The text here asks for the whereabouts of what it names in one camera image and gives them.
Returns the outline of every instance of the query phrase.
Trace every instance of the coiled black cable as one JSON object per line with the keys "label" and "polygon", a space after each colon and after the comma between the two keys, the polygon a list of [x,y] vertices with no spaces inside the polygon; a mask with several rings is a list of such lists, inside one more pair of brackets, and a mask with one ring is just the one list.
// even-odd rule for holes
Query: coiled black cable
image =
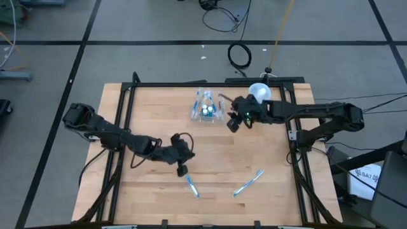
{"label": "coiled black cable", "polygon": [[[231,45],[229,46],[229,48],[228,48],[228,59],[229,59],[230,64],[231,64],[236,70],[238,70],[238,71],[242,74],[242,76],[245,77],[245,78],[247,78],[247,75],[246,75],[246,73],[244,73],[241,69],[247,69],[247,68],[250,66],[250,64],[251,64],[251,62],[252,62],[252,52],[250,51],[250,49],[249,49],[246,45],[242,44],[241,42],[242,42],[242,39],[243,39],[244,32],[245,32],[245,30],[246,30],[247,19],[249,18],[249,12],[250,12],[250,6],[251,6],[251,4],[252,4],[252,0],[249,1],[249,6],[247,7],[247,11],[246,11],[245,16],[244,16],[244,17],[245,17],[245,22],[244,22],[243,32],[242,32],[242,36],[240,37],[240,40],[237,41],[236,43],[231,44]],[[239,64],[236,64],[236,63],[231,59],[230,52],[231,52],[231,49],[232,49],[234,46],[240,46],[240,47],[242,47],[242,48],[246,51],[247,56],[249,57],[249,60],[247,61],[246,64],[239,65]]]}

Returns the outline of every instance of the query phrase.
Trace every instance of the black cable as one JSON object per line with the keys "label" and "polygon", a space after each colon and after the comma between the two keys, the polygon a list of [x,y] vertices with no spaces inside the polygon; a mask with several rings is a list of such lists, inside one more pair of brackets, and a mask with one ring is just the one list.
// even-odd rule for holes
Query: black cable
{"label": "black cable", "polygon": [[[246,11],[246,13],[245,13],[245,15],[244,15],[244,17],[243,17],[243,20],[245,19],[245,22],[244,22],[243,32],[242,32],[242,36],[240,37],[240,40],[237,41],[236,43],[232,43],[232,44],[229,46],[229,48],[228,48],[228,60],[229,60],[230,64],[231,64],[236,70],[238,70],[238,71],[242,74],[242,76],[245,77],[245,78],[247,78],[247,75],[246,75],[246,73],[244,73],[241,69],[247,69],[247,68],[250,66],[250,64],[251,64],[251,62],[252,62],[252,53],[251,53],[250,49],[249,49],[246,45],[243,45],[243,44],[241,43],[241,41],[242,41],[242,39],[243,39],[243,35],[244,35],[245,30],[246,30],[247,19],[249,18],[249,12],[250,12],[250,6],[251,6],[251,4],[252,4],[252,0],[249,0],[249,6],[247,7],[247,11]],[[240,46],[240,47],[242,47],[242,48],[246,51],[247,56],[248,56],[248,58],[249,58],[249,60],[247,61],[246,64],[239,65],[239,64],[236,64],[236,63],[231,59],[230,51],[231,51],[231,49],[232,49],[234,46]]]}
{"label": "black cable", "polygon": [[85,172],[86,168],[94,161],[96,160],[98,157],[101,156],[101,154],[103,154],[103,152],[105,152],[106,149],[103,149],[100,153],[98,153],[96,156],[94,156],[88,163],[86,163],[86,165],[83,167],[81,174],[79,175],[79,183],[78,183],[78,187],[81,186],[81,181],[82,181],[82,176],[83,173]]}
{"label": "black cable", "polygon": [[[187,133],[187,132],[183,132],[183,133],[180,133],[180,134],[179,134],[179,136],[181,136],[181,135],[188,135],[188,136],[191,138],[191,152],[193,152],[194,142],[193,142],[193,138],[192,138],[191,134],[190,134],[190,133]],[[158,140],[159,140],[159,141],[158,141],[156,147],[160,147],[160,146],[161,146],[161,143],[162,143],[162,140],[161,140],[161,139],[158,139]],[[153,153],[154,153],[154,151],[151,152],[147,157],[143,158],[137,165],[133,165],[133,164],[134,164],[134,158],[135,158],[135,153],[134,153],[134,154],[133,154],[133,157],[132,157],[132,162],[131,162],[131,164],[130,164],[130,168],[131,168],[131,169],[137,168],[137,167],[140,166],[143,162],[145,162],[146,159],[148,159],[149,157],[151,157],[151,156],[153,155]]]}
{"label": "black cable", "polygon": [[224,97],[226,100],[228,100],[228,101],[230,101],[230,102],[233,102],[233,99],[231,99],[231,98],[225,96],[225,95],[222,94],[222,93],[219,93],[219,96]]}
{"label": "black cable", "polygon": [[131,145],[131,147],[133,149],[135,149],[134,143],[131,141],[131,139],[129,139],[128,137],[126,137],[125,135],[121,134],[121,133],[117,133],[115,131],[108,131],[108,130],[86,130],[85,132],[88,133],[93,133],[93,134],[113,134],[113,135],[118,135],[120,140],[125,140],[125,142],[129,145]]}
{"label": "black cable", "polygon": [[362,99],[362,98],[372,98],[372,97],[380,97],[380,96],[387,96],[387,95],[405,95],[407,92],[400,92],[400,93],[389,93],[389,94],[380,94],[380,95],[365,95],[359,97],[347,97],[347,98],[339,98],[339,99],[315,99],[315,100],[325,100],[325,101],[338,101],[338,100],[346,100],[346,99]]}
{"label": "black cable", "polygon": [[332,160],[332,158],[331,158],[326,152],[324,152],[323,150],[317,149],[317,148],[314,148],[314,147],[313,147],[313,149],[316,149],[317,151],[320,151],[321,153],[324,153],[324,154],[328,157],[328,159],[330,159],[330,161],[331,161],[335,166],[337,166],[340,170],[342,170],[342,171],[346,172],[347,174],[351,175],[353,178],[357,179],[360,183],[362,183],[362,184],[366,185],[367,187],[371,188],[373,191],[377,192],[377,193],[378,193],[379,195],[381,195],[382,197],[386,198],[387,200],[390,200],[391,202],[393,202],[393,203],[395,203],[395,204],[397,204],[397,205],[400,205],[401,207],[407,208],[407,205],[404,205],[404,204],[398,202],[397,200],[395,200],[395,199],[389,197],[388,195],[383,194],[381,191],[378,191],[376,188],[374,188],[374,187],[372,187],[371,185],[369,185],[368,183],[362,181],[362,180],[359,179],[357,176],[353,175],[351,172],[347,171],[347,170],[344,169],[342,166],[338,165],[338,164],[337,164],[334,160]]}
{"label": "black cable", "polygon": [[[247,16],[247,12],[245,13],[245,15],[242,18],[242,21],[239,22],[239,19],[230,11],[227,10],[226,8],[220,7],[220,6],[216,6],[215,4],[212,4],[211,2],[204,2],[204,4],[207,4],[210,6],[210,8],[208,8],[208,10],[202,15],[202,23],[212,29],[213,31],[218,31],[218,32],[237,32],[237,29],[239,28],[239,26],[242,24],[243,20],[245,19],[245,17]],[[209,26],[206,22],[205,22],[205,17],[208,14],[208,12],[210,12],[210,10],[212,9],[217,9],[217,10],[221,10],[222,13],[224,13],[235,25],[229,29],[229,30],[222,30],[222,29],[216,29],[213,28],[211,26]]]}
{"label": "black cable", "polygon": [[[160,147],[162,144],[162,140],[161,139],[157,139],[157,143],[155,145],[155,149]],[[146,161],[146,159],[151,158],[151,156],[153,156],[155,150],[153,150],[149,155],[147,155],[145,158],[143,158],[139,163],[137,163],[137,165],[133,165],[134,164],[134,158],[135,158],[135,152],[133,152],[133,157],[132,157],[132,162],[130,162],[130,168],[131,169],[135,169],[138,166],[140,166],[142,163],[144,163]]]}
{"label": "black cable", "polygon": [[180,133],[179,134],[180,136],[181,135],[188,135],[190,138],[191,138],[191,152],[193,152],[193,138],[192,138],[192,136],[191,136],[191,134],[190,133],[187,133],[187,132],[182,132],[182,133]]}
{"label": "black cable", "polygon": [[356,150],[359,150],[359,151],[364,151],[364,150],[376,150],[376,149],[359,149],[359,148],[355,148],[355,147],[351,147],[351,146],[348,146],[348,145],[346,145],[346,144],[343,144],[342,142],[325,142],[325,144],[341,144],[342,146],[346,146],[346,147],[348,147],[348,148],[350,148],[350,149],[356,149]]}
{"label": "black cable", "polygon": [[403,98],[403,97],[407,97],[407,95],[403,95],[403,96],[397,97],[397,98],[395,98],[395,99],[391,99],[391,100],[389,100],[389,101],[387,101],[387,102],[383,102],[383,103],[381,103],[381,104],[379,104],[379,105],[373,106],[373,107],[371,107],[371,108],[364,109],[364,110],[363,110],[363,113],[368,112],[368,111],[371,111],[371,110],[376,109],[376,108],[379,108],[379,107],[381,107],[381,106],[384,106],[384,105],[386,105],[386,104],[389,104],[389,103],[391,103],[391,102],[394,102],[394,101],[396,101],[396,100],[398,100],[398,99],[401,99],[401,98]]}
{"label": "black cable", "polygon": [[147,159],[147,158],[143,158],[143,159],[141,160],[141,162],[139,162],[137,165],[133,165],[133,163],[134,163],[134,158],[135,158],[135,153],[133,153],[132,163],[130,164],[130,168],[131,168],[131,169],[137,168],[137,167],[140,166],[143,162],[145,162],[146,159]]}
{"label": "black cable", "polygon": [[199,5],[204,10],[213,10],[217,6],[218,0],[198,0]]}
{"label": "black cable", "polygon": [[397,113],[397,112],[406,112],[406,111],[407,111],[407,109],[405,109],[405,110],[398,110],[398,111],[377,111],[377,112],[364,113],[363,115],[382,114],[382,113]]}
{"label": "black cable", "polygon": [[[288,160],[288,156],[289,156],[289,155],[290,155],[290,152],[288,152],[288,154],[287,154],[287,156],[286,156],[286,161],[287,161],[288,164],[292,165],[293,163]],[[303,155],[300,155],[300,157],[297,159],[297,163],[300,162],[300,160],[301,160],[302,158],[303,158]]]}

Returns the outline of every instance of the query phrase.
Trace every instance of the blue plastic tool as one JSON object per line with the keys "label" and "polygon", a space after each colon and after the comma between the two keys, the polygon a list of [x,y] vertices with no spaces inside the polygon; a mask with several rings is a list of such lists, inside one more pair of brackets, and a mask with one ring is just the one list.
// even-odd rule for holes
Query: blue plastic tool
{"label": "blue plastic tool", "polygon": [[262,170],[259,170],[259,171],[257,172],[257,176],[256,176],[253,180],[247,182],[245,185],[243,185],[243,187],[239,188],[238,190],[236,190],[236,191],[233,193],[233,197],[236,197],[236,196],[237,196],[240,192],[242,192],[245,188],[249,187],[249,186],[250,186],[253,182],[255,182],[264,172],[265,172],[265,171],[264,171],[263,169],[262,169]]}
{"label": "blue plastic tool", "polygon": [[187,181],[188,184],[190,185],[190,187],[191,187],[191,189],[192,189],[192,192],[195,194],[195,197],[196,197],[196,198],[199,198],[198,190],[197,190],[197,188],[195,188],[195,185],[193,184],[193,182],[192,182],[191,177],[190,177],[189,174],[186,175],[186,181]]}

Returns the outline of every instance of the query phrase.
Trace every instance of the blue object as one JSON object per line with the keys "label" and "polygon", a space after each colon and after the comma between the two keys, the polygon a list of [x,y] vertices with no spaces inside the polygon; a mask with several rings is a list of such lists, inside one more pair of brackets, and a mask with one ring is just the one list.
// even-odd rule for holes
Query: blue object
{"label": "blue object", "polygon": [[197,188],[195,188],[195,185],[193,184],[193,182],[192,182],[191,177],[190,177],[189,174],[186,175],[186,181],[187,181],[188,184],[190,185],[190,187],[191,187],[191,189],[192,189],[192,192],[195,194],[195,197],[196,197],[196,198],[199,198],[198,190],[197,190]]}
{"label": "blue object", "polygon": [[233,197],[236,197],[236,196],[237,196],[240,192],[242,192],[245,188],[249,187],[249,186],[250,186],[253,182],[255,182],[264,172],[265,172],[265,171],[264,171],[263,169],[262,169],[262,170],[259,170],[259,171],[257,172],[257,176],[256,176],[253,180],[247,182],[245,185],[243,185],[243,187],[239,188],[238,190],[236,190],[236,191],[233,193]]}
{"label": "blue object", "polygon": [[201,92],[200,89],[198,89],[197,91],[197,97],[195,99],[195,103],[193,105],[193,109],[192,109],[192,114],[191,114],[191,119],[193,119],[193,116],[195,115],[195,112],[197,111],[197,105],[198,105],[198,98],[199,98],[199,93]]}

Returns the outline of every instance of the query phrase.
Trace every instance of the black metal frame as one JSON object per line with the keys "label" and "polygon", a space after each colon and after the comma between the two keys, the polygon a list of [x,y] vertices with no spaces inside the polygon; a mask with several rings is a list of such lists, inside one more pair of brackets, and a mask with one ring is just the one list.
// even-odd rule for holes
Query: black metal frame
{"label": "black metal frame", "polygon": [[[130,97],[129,97],[129,102],[128,102],[128,108],[127,108],[124,128],[128,128],[129,123],[130,123],[130,116],[131,116],[131,112],[132,112],[135,89],[137,87],[249,87],[254,82],[261,82],[261,78],[251,78],[249,80],[243,80],[243,81],[241,80],[241,78],[227,79],[225,81],[225,83],[196,83],[196,82],[191,82],[191,83],[141,83],[139,78],[137,77],[137,75],[134,74],[133,82],[122,83],[122,85],[121,85],[119,103],[118,103],[118,107],[117,107],[117,111],[116,111],[116,118],[115,118],[114,124],[118,125],[120,123],[120,117],[121,117],[121,113],[123,111],[125,93],[126,93],[126,91],[128,91],[128,89],[130,89]],[[276,87],[280,90],[282,101],[287,101],[286,95],[285,95],[285,90],[288,90],[291,102],[296,103],[293,83],[304,83],[304,79],[301,77],[269,79],[268,85],[270,87]],[[300,121],[296,120],[295,122],[296,122],[296,129],[297,130],[301,129]],[[287,127],[287,130],[291,130],[290,123],[287,123],[286,127]],[[293,161],[293,166],[296,166],[296,163],[297,163],[295,151],[296,151],[295,143],[293,144],[290,142],[290,152],[291,152],[291,157],[292,157],[292,161]],[[114,157],[114,152],[109,152],[102,189],[106,188],[106,185],[109,181],[110,174],[111,174],[111,168],[113,166],[113,157]],[[119,174],[121,174],[121,170],[123,167],[123,157],[124,157],[124,150],[119,152],[119,160],[118,160],[118,164],[117,164]],[[305,177],[307,178],[309,185],[312,187],[312,178],[311,178],[311,172],[310,172],[307,154],[306,153],[303,154],[302,157],[304,158],[303,166],[304,166]],[[117,181],[115,182],[115,184],[113,186],[112,201],[111,201],[111,205],[109,207],[109,217],[108,217],[109,222],[114,221],[114,213],[115,213],[116,204],[117,204],[119,185],[120,185],[120,177],[117,179]],[[298,203],[299,203],[299,208],[300,208],[301,221],[304,225],[305,223],[308,222],[307,210],[305,208],[303,190],[302,190],[302,187],[299,184],[299,182],[297,182],[297,180],[296,180],[296,191],[298,194]],[[314,222],[320,223],[319,213],[318,213],[316,207],[314,206],[314,204],[312,204],[312,209],[313,209]],[[104,210],[104,201],[103,201],[102,205],[99,207],[99,210],[97,212],[97,217],[96,217],[97,221],[102,220],[103,210]]]}
{"label": "black metal frame", "polygon": [[[249,78],[246,80],[242,80],[241,78],[230,78],[226,79],[225,83],[205,83],[205,81],[194,81],[194,82],[189,82],[189,83],[141,83],[140,79],[138,78],[137,74],[133,74],[133,82],[130,83],[122,83],[121,84],[121,89],[120,89],[120,96],[119,96],[119,103],[118,107],[116,110],[116,118],[114,121],[115,125],[119,125],[120,123],[120,118],[121,114],[123,112],[123,105],[124,105],[124,100],[126,96],[126,92],[130,91],[130,96],[128,99],[128,104],[127,104],[127,110],[126,110],[126,116],[125,116],[125,123],[123,128],[128,129],[130,125],[130,117],[132,114],[132,108],[134,104],[134,96],[135,96],[135,90],[137,87],[249,87],[251,84],[255,82],[262,82],[261,78]],[[281,101],[287,101],[286,98],[286,91],[289,92],[290,96],[290,101],[293,104],[296,104],[296,97],[294,94],[294,85],[293,83],[304,83],[304,79],[302,77],[295,77],[295,78],[270,78],[268,80],[268,86],[269,87],[275,87],[280,90],[280,96],[281,96]],[[301,123],[299,119],[295,119],[295,125],[296,125],[296,130],[301,129]],[[298,166],[298,160],[297,160],[297,146],[295,142],[292,142],[289,140],[288,136],[288,131],[292,130],[292,126],[290,122],[286,123],[286,129],[287,129],[287,140],[289,141],[289,151],[291,154],[291,161],[292,161],[292,166],[293,166],[293,171],[294,168]],[[118,161],[116,164],[116,169],[111,176],[111,171],[112,171],[112,166],[113,166],[113,158],[115,152],[109,152],[108,155],[108,160],[106,164],[106,169],[105,169],[105,176],[102,182],[102,193],[105,193],[105,195],[101,195],[98,197],[97,201],[101,201],[102,203],[100,204],[100,207],[97,209],[97,215],[96,215],[96,221],[95,222],[90,222],[90,219],[93,217],[93,215],[88,218],[86,221],[83,222],[73,222],[70,225],[52,225],[52,226],[40,226],[40,227],[35,227],[35,228],[46,228],[46,229],[56,229],[56,228],[98,228],[100,229],[102,226],[113,226],[114,222],[114,214],[116,210],[116,205],[117,205],[117,199],[118,199],[118,193],[119,193],[119,187],[120,187],[120,178],[121,178],[121,170],[123,168],[123,159],[124,159],[124,153],[125,150],[121,150],[118,152]],[[310,171],[310,166],[308,162],[308,157],[306,153],[301,153],[302,157],[302,162],[303,162],[303,168],[304,168],[304,175],[307,180],[307,183],[311,187],[312,191],[314,190],[313,188],[313,183],[312,183],[312,175]],[[304,196],[303,196],[303,187],[300,185],[300,183],[295,179],[296,183],[296,192],[297,192],[297,198],[298,198],[298,207],[300,210],[300,215],[301,215],[301,222],[302,226],[307,226],[307,227],[313,227],[313,228],[357,228],[357,229],[363,229],[363,227],[358,227],[358,226],[347,226],[347,225],[335,225],[335,224],[322,224],[319,218],[319,212],[313,202],[311,202],[311,208],[312,208],[312,217],[314,222],[308,222],[307,218],[307,210],[305,207],[305,201],[304,201]],[[104,212],[104,202],[107,193],[109,193],[110,189],[113,188],[113,194],[112,194],[112,201],[111,205],[109,206],[109,216],[107,221],[103,221],[103,212]],[[254,225],[252,226],[216,226],[216,225],[210,225],[210,226],[205,226],[205,225],[168,225],[168,220],[163,219],[162,223],[160,225],[137,225],[138,229],[154,229],[154,228],[161,228],[161,229],[166,229],[166,228],[210,228],[210,229],[228,229],[228,228],[240,228],[240,229],[262,229],[262,228],[269,228],[269,229],[278,229],[277,226],[261,226],[259,221],[254,221]]]}

